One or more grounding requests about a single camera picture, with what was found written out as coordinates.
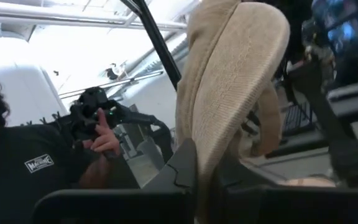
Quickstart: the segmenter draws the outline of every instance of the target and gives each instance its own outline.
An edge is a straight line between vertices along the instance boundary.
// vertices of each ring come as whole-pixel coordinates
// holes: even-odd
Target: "hand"
[[[83,141],[84,148],[90,148],[95,152],[103,152],[106,150],[114,150],[116,155],[120,154],[119,141],[114,135],[114,131],[110,129],[106,116],[101,108],[98,109],[99,124],[96,125],[95,131],[99,134],[99,137],[94,141]]]

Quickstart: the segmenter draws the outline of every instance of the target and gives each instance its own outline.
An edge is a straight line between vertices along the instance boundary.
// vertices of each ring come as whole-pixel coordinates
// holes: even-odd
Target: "black bar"
[[[154,49],[160,57],[161,63],[167,72],[169,79],[172,82],[173,87],[177,90],[178,82],[181,78],[179,69],[165,44],[164,38],[162,37],[147,4],[144,0],[121,0],[126,6],[133,7],[133,3],[137,5],[140,12],[136,13],[143,23],[144,29],[149,35],[150,40],[153,43]]]

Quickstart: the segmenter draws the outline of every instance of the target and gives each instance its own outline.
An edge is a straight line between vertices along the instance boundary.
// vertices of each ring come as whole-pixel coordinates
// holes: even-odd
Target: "man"
[[[72,153],[59,132],[49,125],[7,128],[8,105],[0,94],[0,222],[26,223],[35,203],[43,196],[73,186],[103,188],[109,170],[104,156],[91,162]],[[110,130],[103,111],[98,111],[99,133],[84,147],[96,152],[114,150],[119,141]]]

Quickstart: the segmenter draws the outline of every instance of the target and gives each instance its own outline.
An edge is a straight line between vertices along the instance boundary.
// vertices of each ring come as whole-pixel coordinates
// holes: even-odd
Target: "gym floor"
[[[283,91],[278,91],[278,97],[281,104],[285,105]],[[352,126],[358,137],[358,122],[352,124]],[[129,165],[141,186],[158,172],[146,156],[131,159]],[[328,175],[331,170],[326,147],[273,159],[265,159],[264,157],[249,159],[245,166],[275,181],[297,179],[315,174]]]

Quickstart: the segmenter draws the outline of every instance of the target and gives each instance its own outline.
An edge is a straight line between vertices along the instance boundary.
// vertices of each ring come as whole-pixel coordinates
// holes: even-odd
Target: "beige towel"
[[[239,128],[268,87],[266,94],[271,96],[270,80],[284,55],[289,33],[285,16],[263,3],[204,0],[191,17],[190,52],[178,84],[176,132],[179,144],[185,138],[196,143],[201,222],[213,170],[229,146],[233,152],[244,148]],[[258,102],[259,113],[277,110],[274,103],[265,102]],[[276,118],[267,123],[260,119],[265,131],[269,123],[280,123]],[[253,152],[254,156],[278,144],[279,128],[271,134],[263,131],[260,145],[251,146],[263,150]],[[276,142],[265,142],[269,135],[276,135]]]

